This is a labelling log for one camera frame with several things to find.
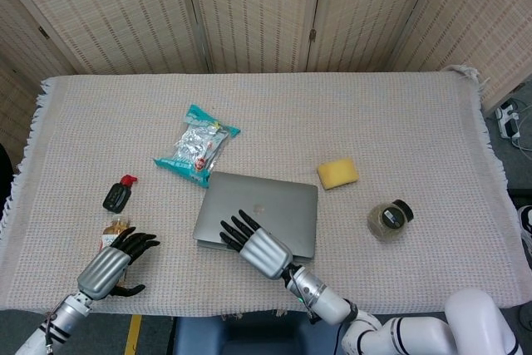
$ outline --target white tablecloth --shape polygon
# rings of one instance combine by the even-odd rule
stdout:
[[[125,212],[161,246],[126,278],[146,290],[96,311],[205,316],[303,309],[236,253],[192,239],[204,189],[155,166],[196,103],[242,133],[216,170],[319,186],[315,260],[323,282],[373,313],[442,310],[478,287],[502,307],[532,299],[517,215],[488,145],[478,85],[457,72],[63,76],[44,83],[0,234],[0,308],[45,311],[76,291],[111,215],[101,207],[138,176]],[[351,157],[352,185],[325,192],[316,167]],[[369,210],[405,200],[415,219],[383,244]]]

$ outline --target sponge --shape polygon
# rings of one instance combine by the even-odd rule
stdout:
[[[350,158],[321,164],[318,167],[318,175],[325,190],[358,180],[357,169]]]

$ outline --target red bottle cap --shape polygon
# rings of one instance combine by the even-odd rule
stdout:
[[[133,185],[133,182],[136,182],[136,181],[137,179],[134,176],[125,175],[122,177],[122,179],[120,179],[120,184],[127,186],[127,187],[131,187],[131,185]]]

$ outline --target silver laptop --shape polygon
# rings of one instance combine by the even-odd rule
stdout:
[[[194,229],[198,245],[231,249],[219,237],[223,230],[219,222],[233,225],[231,215],[240,219],[239,210],[283,241],[299,261],[314,256],[316,186],[213,172]]]

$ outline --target teal snack bag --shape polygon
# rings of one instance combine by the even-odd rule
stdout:
[[[209,187],[210,171],[229,138],[240,129],[222,125],[196,104],[185,116],[186,129],[168,157],[154,159],[158,166],[203,187]]]

